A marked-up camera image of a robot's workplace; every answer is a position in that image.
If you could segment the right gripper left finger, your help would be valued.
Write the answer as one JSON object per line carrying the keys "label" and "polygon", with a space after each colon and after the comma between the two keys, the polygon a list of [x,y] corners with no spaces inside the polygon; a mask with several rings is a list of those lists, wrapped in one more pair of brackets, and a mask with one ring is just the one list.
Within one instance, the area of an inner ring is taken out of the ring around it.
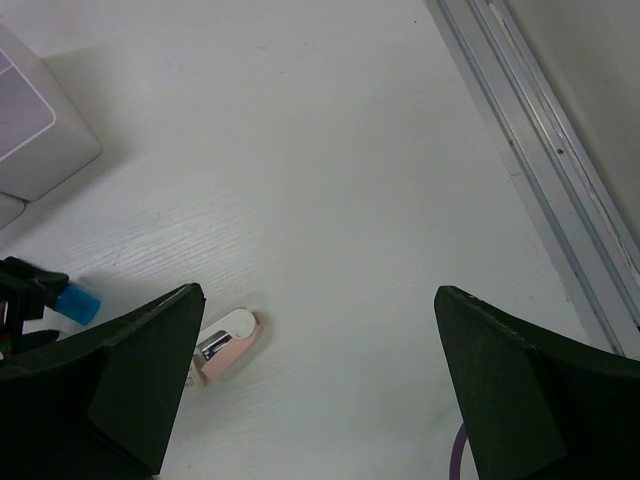
{"label": "right gripper left finger", "polygon": [[157,476],[204,307],[201,286],[185,284],[2,361],[2,478]]}

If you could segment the blue capped black highlighter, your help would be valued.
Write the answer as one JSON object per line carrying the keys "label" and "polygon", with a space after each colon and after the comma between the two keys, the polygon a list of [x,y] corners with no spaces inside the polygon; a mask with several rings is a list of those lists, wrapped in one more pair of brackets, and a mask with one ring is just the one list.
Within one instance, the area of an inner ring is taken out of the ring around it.
{"label": "blue capped black highlighter", "polygon": [[45,305],[77,324],[86,326],[96,317],[101,301],[86,290],[64,282],[45,287]]}

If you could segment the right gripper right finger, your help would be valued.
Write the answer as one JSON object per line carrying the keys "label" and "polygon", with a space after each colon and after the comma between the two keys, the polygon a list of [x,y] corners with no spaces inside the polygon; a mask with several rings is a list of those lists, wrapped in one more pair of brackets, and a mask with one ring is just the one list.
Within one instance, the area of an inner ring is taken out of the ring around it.
{"label": "right gripper right finger", "polygon": [[480,478],[638,478],[638,361],[454,286],[434,310]]}

